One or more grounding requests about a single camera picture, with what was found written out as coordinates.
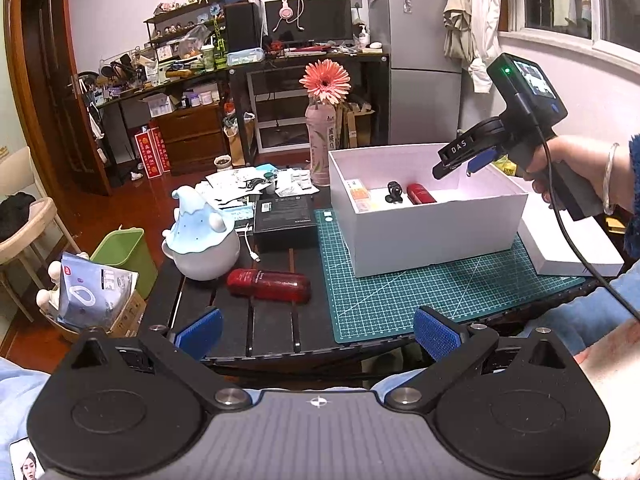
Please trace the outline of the person right hand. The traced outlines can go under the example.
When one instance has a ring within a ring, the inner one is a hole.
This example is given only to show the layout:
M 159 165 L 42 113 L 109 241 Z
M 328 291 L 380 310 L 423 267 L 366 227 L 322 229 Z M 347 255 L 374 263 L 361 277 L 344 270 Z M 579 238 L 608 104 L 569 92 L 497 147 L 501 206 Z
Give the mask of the person right hand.
M 585 136 L 557 136 L 548 142 L 548 151 L 552 162 L 565 162 L 575 174 L 586 179 L 600 200 L 604 197 L 605 178 L 608 178 L 608 204 L 625 209 L 620 185 L 623 157 L 628 153 L 631 138 L 614 146 L 613 142 Z

